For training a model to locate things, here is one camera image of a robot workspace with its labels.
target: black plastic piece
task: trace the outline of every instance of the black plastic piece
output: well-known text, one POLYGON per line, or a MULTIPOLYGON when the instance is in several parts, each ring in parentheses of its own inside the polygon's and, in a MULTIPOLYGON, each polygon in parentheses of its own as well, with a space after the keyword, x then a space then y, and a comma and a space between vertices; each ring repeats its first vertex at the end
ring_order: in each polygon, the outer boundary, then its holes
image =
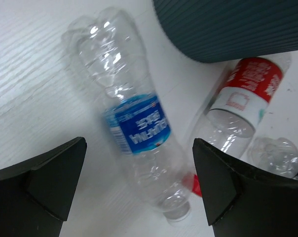
POLYGON ((298 50, 298 1, 153 0, 170 41, 213 63, 298 50))
POLYGON ((77 137, 0 170, 0 237, 57 237, 67 220, 86 152, 77 137))
POLYGON ((202 139, 195 139, 193 154, 216 237, 298 236, 298 180, 260 170, 202 139))

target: plastic water bottle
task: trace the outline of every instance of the plastic water bottle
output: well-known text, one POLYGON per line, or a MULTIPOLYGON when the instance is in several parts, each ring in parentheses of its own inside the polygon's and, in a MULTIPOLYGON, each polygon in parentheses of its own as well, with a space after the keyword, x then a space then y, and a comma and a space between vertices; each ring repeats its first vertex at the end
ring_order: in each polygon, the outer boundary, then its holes
POLYGON ((133 19, 107 8, 97 19, 71 23, 63 39, 75 64, 102 88, 104 117, 122 154, 117 162, 131 186, 170 222, 187 217, 193 174, 154 89, 133 19))
POLYGON ((298 174, 298 149, 286 138, 260 137, 248 150, 248 158, 260 169, 287 178, 298 174))
POLYGON ((196 137, 240 158, 290 64, 290 53, 240 60, 201 121, 204 125, 195 129, 196 137))
POLYGON ((290 64, 290 53, 240 60, 207 117, 226 133, 252 137, 290 64))

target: red and white bottle label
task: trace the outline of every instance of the red and white bottle label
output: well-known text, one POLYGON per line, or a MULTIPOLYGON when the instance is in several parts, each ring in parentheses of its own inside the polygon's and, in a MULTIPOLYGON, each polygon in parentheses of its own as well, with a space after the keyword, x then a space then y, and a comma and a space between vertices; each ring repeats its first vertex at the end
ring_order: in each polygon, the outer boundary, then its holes
POLYGON ((230 111, 255 129, 282 78, 280 68, 267 59, 242 59, 221 89, 211 110, 230 111))

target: white wooden surface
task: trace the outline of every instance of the white wooden surface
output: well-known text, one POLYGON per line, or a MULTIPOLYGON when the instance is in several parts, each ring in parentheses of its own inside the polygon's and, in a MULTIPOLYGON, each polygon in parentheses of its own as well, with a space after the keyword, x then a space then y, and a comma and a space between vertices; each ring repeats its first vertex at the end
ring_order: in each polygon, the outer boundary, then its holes
MULTIPOLYGON (((61 237, 212 237, 202 199, 191 196, 191 219, 174 228, 134 197, 109 149, 112 141, 95 108, 94 85, 86 86, 65 63, 60 36, 67 25, 110 5, 136 19, 173 131, 183 146, 191 146, 186 144, 191 122, 226 63, 200 64, 179 53, 161 30, 150 0, 2 0, 0 169, 84 136, 88 150, 61 237)), ((257 134, 285 136, 298 147, 298 52, 257 134)))

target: dark green ribbed object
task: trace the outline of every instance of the dark green ribbed object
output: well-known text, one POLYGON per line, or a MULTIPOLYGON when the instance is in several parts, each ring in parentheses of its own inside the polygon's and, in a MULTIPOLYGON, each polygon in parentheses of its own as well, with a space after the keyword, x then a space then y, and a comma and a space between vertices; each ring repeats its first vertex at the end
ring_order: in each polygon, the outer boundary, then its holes
POLYGON ((204 63, 298 50, 298 0, 153 0, 171 42, 204 63))

